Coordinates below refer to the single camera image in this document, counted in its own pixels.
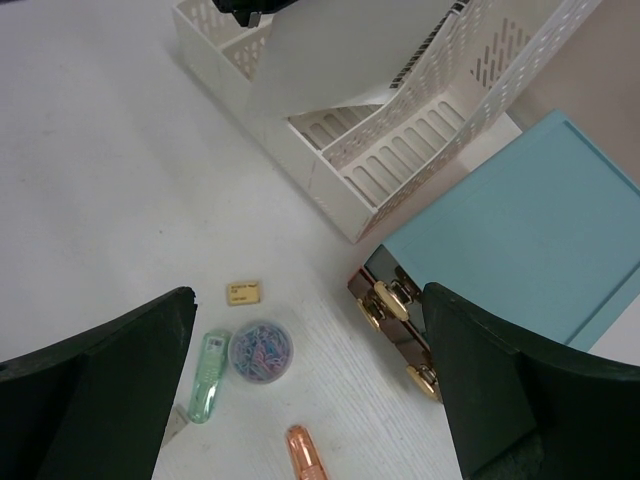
white wood grain surface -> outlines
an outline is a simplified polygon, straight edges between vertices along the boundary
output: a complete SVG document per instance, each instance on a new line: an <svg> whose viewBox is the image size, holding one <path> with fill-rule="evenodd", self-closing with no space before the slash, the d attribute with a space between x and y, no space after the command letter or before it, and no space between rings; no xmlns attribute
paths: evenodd
<svg viewBox="0 0 640 480"><path fill-rule="evenodd" d="M212 420L161 451L155 480L293 478L294 423L309 427L333 479L459 478L443 408L345 288L415 206L348 244L187 75L170 6L0 6L0 361L189 285L199 309L178 403L213 327L276 319L294 361L269 386L229 375ZM493 135L515 133L506 122ZM486 157L483 142L423 194ZM264 301L227 307L225 284L254 278Z"/></svg>

small eraser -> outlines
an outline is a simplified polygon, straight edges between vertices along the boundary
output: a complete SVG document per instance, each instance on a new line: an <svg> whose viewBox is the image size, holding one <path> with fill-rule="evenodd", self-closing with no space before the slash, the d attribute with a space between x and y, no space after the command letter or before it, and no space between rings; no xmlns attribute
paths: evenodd
<svg viewBox="0 0 640 480"><path fill-rule="evenodd" d="M235 282L227 286L227 302L236 305L260 303L260 282Z"/></svg>

perforated plastic basket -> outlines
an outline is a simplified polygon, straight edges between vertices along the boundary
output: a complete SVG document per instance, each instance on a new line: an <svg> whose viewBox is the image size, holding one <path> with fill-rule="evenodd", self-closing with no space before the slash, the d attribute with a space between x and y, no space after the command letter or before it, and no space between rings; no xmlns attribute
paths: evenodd
<svg viewBox="0 0 640 480"><path fill-rule="evenodd" d="M471 0L385 105L285 119L245 112L269 18L247 30L186 0L174 20L189 68L355 242L492 125L599 3Z"/></svg>

bullet-shaped object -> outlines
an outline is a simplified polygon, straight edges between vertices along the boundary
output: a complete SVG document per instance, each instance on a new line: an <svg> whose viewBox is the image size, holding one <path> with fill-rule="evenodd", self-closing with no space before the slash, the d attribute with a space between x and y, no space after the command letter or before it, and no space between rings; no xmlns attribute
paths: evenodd
<svg viewBox="0 0 640 480"><path fill-rule="evenodd" d="M306 428L296 425L287 431L287 446L298 480L328 480L316 447Z"/></svg>

container lid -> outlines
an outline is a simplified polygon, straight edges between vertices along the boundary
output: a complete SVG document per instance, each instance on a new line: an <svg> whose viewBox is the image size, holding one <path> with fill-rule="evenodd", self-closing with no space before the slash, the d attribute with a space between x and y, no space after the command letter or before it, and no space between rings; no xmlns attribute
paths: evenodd
<svg viewBox="0 0 640 480"><path fill-rule="evenodd" d="M293 358L293 343L280 325L258 320L238 330L229 342L229 362L245 380L266 384L280 378Z"/></svg>

